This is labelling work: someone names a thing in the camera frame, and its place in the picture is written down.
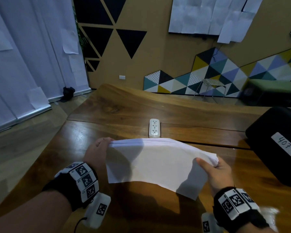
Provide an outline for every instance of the wall outlet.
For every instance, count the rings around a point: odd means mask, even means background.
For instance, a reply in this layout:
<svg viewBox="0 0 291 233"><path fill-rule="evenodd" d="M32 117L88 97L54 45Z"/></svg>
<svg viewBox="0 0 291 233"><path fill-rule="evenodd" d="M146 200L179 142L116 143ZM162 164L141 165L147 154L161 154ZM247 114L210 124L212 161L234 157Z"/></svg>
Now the wall outlet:
<svg viewBox="0 0 291 233"><path fill-rule="evenodd" d="M158 119L150 119L149 138L161 137L161 124Z"/></svg>

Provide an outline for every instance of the wristband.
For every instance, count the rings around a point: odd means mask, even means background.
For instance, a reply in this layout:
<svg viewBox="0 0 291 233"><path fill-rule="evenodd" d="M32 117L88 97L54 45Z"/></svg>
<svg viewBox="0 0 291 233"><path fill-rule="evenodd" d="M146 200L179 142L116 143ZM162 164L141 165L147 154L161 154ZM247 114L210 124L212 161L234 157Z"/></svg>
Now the wristband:
<svg viewBox="0 0 291 233"><path fill-rule="evenodd" d="M247 223L260 229L269 227L258 210L259 206L243 189L226 187L214 197L213 215L229 233L235 233Z"/></svg>
<svg viewBox="0 0 291 233"><path fill-rule="evenodd" d="M71 205L72 211L86 208L99 191L98 177L86 163L74 162L59 171L55 179L47 183L42 191L54 189L62 193Z"/></svg>

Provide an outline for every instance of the wall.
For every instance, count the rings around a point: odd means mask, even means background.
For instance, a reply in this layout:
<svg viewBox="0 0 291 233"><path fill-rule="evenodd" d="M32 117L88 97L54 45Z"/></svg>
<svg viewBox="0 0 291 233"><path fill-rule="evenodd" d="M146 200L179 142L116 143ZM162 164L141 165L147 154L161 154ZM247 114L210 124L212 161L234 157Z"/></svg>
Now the wall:
<svg viewBox="0 0 291 233"><path fill-rule="evenodd" d="M80 2L89 4L88 0L78 1L78 18ZM91 67L90 86L98 88L102 83L114 83L143 89L144 76L157 70L172 77L183 75L191 71L196 54L213 46L220 47L213 44L212 39L204 41L188 35L169 34L171 7L172 0L126 0L118 20L111 19L112 24L79 20L79 26L114 29L102 56L97 54L96 59L87 58L100 61L96 70ZM115 29L147 31L132 59ZM244 66L290 49L290 32L291 0L264 0L245 39L241 43L223 45L220 50L237 66ZM126 80L120 80L119 75L125 75Z"/></svg>

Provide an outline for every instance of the human hand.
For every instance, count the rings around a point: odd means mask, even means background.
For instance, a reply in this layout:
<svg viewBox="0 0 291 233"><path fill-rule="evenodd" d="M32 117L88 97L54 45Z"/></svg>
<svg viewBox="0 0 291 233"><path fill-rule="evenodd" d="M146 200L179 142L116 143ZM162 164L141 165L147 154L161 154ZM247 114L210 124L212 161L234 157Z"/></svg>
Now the human hand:
<svg viewBox="0 0 291 233"><path fill-rule="evenodd" d="M196 162L208 175L208 181L213 197L219 192L219 190L228 186L234 186L231 167L222 158L218 158L219 163L216 167L213 167L201 158L196 158Z"/></svg>
<svg viewBox="0 0 291 233"><path fill-rule="evenodd" d="M101 169L105 168L106 151L111 141L114 141L114 139L110 137L99 138L90 144L85 152L83 162L95 169L97 175Z"/></svg>

